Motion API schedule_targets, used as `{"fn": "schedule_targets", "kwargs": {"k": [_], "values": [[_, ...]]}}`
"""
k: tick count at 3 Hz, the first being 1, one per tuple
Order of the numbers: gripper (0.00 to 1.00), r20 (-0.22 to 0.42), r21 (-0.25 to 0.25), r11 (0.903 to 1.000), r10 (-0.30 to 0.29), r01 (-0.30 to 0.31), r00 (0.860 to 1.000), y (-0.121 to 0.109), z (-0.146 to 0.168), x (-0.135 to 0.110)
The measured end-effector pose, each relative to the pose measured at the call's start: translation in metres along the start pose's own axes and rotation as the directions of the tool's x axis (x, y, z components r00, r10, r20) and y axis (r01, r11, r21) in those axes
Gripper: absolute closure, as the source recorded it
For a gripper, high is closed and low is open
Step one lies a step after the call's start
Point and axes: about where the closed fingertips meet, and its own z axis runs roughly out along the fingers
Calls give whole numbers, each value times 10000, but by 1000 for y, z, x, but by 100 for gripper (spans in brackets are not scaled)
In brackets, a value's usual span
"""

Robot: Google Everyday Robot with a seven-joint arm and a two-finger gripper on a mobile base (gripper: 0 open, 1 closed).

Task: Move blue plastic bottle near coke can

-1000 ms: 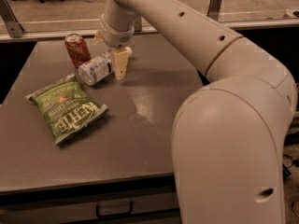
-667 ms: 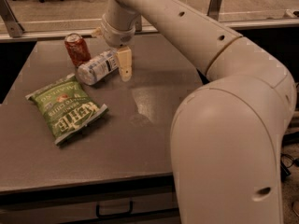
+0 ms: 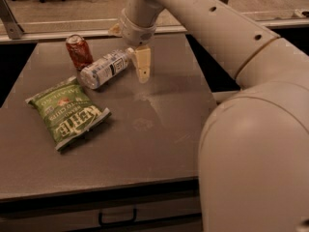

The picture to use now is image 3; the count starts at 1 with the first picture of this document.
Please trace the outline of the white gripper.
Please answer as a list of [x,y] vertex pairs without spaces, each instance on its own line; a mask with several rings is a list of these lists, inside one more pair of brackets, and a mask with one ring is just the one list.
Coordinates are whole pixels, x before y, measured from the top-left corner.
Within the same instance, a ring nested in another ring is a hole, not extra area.
[[119,17],[119,24],[116,23],[108,29],[108,35],[123,37],[124,41],[131,46],[139,46],[134,51],[134,67],[138,80],[146,83],[150,78],[151,72],[151,49],[145,45],[153,37],[156,25],[143,27],[134,24],[127,16],[126,11],[122,10]]

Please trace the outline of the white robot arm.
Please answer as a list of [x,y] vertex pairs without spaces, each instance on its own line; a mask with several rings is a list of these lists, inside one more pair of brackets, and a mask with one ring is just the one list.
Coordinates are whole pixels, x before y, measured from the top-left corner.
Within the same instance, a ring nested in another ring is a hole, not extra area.
[[219,0],[127,0],[120,35],[147,44],[163,10],[240,88],[201,133],[204,232],[308,232],[308,56]]

